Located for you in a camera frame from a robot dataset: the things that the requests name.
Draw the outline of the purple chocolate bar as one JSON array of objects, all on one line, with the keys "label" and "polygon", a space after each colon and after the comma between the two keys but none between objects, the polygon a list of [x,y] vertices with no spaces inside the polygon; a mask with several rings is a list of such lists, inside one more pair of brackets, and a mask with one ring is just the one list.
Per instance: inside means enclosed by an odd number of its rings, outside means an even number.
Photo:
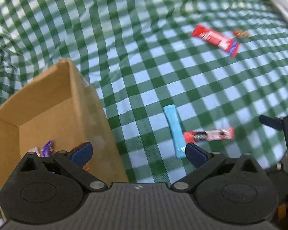
[{"label": "purple chocolate bar", "polygon": [[50,140],[41,148],[40,156],[50,157],[53,155],[53,153],[54,153],[53,142]]}]

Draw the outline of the light blue stick packet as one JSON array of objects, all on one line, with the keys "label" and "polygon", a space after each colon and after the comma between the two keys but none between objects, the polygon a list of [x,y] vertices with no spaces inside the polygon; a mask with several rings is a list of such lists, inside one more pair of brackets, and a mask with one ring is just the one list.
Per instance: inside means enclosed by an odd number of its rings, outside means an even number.
[{"label": "light blue stick packet", "polygon": [[163,108],[174,142],[175,155],[177,158],[185,158],[186,141],[179,122],[176,106],[171,104]]}]

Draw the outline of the small red white bar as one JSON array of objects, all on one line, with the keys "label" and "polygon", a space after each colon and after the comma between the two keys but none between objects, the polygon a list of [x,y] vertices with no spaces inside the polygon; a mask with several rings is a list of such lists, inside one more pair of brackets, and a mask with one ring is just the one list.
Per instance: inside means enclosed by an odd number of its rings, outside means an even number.
[{"label": "small red white bar", "polygon": [[186,143],[198,143],[202,141],[231,140],[235,138],[234,128],[223,128],[208,131],[187,131],[183,133]]}]

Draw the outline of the red snack packet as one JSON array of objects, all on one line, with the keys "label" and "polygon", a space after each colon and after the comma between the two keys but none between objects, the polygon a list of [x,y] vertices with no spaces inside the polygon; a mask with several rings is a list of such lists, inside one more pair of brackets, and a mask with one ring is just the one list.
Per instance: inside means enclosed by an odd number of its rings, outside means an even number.
[{"label": "red snack packet", "polygon": [[232,57],[235,57],[238,53],[239,42],[202,24],[198,24],[191,35],[217,46]]}]

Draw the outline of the small orange candy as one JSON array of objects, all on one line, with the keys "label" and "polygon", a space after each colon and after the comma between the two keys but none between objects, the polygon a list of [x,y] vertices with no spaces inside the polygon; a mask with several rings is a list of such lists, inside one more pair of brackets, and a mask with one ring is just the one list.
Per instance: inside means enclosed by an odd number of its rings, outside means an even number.
[{"label": "small orange candy", "polygon": [[251,35],[245,30],[233,30],[233,34],[236,37],[246,37],[246,38],[250,38],[251,37]]}]

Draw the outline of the red gold square packet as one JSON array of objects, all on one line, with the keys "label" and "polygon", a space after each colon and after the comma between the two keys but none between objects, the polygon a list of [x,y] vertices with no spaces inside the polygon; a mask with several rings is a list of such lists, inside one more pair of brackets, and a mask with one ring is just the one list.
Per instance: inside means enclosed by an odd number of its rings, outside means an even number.
[{"label": "red gold square packet", "polygon": [[90,142],[84,142],[79,146],[73,148],[71,151],[70,160],[78,167],[83,168],[85,171],[89,171],[88,162],[93,156],[93,147]]}]

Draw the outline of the white purple stick packet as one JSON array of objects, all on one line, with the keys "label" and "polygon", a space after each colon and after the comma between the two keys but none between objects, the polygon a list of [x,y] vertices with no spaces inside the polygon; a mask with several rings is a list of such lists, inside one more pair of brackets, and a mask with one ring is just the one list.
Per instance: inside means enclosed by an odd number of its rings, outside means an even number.
[{"label": "white purple stick packet", "polygon": [[38,147],[34,147],[34,148],[32,148],[32,149],[29,149],[27,153],[30,154],[30,155],[32,155],[32,154],[35,153],[38,157],[41,156],[40,150],[39,150]]}]

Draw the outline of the brown cardboard box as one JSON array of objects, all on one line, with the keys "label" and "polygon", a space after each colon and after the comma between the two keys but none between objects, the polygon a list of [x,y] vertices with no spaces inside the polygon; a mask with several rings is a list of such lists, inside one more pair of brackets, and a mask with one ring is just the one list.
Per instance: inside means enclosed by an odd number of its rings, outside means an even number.
[{"label": "brown cardboard box", "polygon": [[107,184],[127,181],[101,101],[69,59],[46,69],[0,107],[0,191],[22,157],[49,141],[55,151],[90,142],[89,172]]}]

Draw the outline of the green checkered sofa cover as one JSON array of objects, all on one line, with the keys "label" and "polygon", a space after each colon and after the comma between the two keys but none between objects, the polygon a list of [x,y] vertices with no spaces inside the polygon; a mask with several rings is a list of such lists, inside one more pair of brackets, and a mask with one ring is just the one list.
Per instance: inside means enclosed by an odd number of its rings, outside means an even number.
[{"label": "green checkered sofa cover", "polygon": [[[239,42],[237,55],[193,37],[198,24]],[[61,58],[96,87],[133,182],[192,171],[174,154],[171,103],[185,129],[235,127],[216,150],[263,166],[284,151],[257,120],[288,113],[288,25],[267,0],[0,0],[0,105]]]}]

